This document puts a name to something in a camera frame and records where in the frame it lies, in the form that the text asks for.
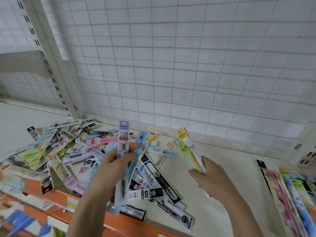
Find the white pen refill package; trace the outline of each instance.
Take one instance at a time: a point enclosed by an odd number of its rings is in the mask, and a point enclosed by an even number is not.
[[[128,135],[130,132],[130,124],[128,121],[120,121],[119,122],[119,130],[118,130],[118,153],[117,158],[121,158],[125,153],[128,153],[129,149],[129,140]],[[129,183],[127,181],[127,172],[128,166],[124,167],[124,171],[122,174],[121,180],[116,184],[115,187],[115,199],[114,206],[122,206],[127,204],[128,202],[128,191],[129,191]]]

